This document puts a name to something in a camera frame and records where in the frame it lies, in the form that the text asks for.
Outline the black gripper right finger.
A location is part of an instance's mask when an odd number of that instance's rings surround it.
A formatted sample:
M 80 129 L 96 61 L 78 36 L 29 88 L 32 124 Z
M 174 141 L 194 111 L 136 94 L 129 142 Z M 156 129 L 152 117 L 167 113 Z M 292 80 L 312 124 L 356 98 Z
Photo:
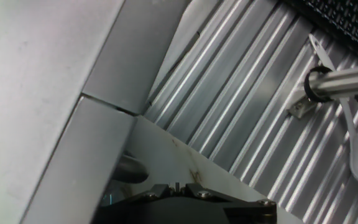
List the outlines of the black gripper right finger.
M 268 199 L 245 201 L 200 184 L 186 184 L 188 208 L 201 218 L 201 223 L 268 223 L 277 222 L 277 205 Z

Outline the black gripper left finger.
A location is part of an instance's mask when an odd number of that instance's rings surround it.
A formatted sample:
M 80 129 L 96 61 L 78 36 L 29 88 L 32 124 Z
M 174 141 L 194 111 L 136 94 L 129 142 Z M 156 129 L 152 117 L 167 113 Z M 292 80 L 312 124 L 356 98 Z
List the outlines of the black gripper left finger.
M 155 184 L 150 190 L 131 196 L 125 200 L 107 207 L 101 207 L 96 211 L 93 223 L 127 223 L 131 211 L 138 205 L 147 205 L 172 195 L 168 184 Z

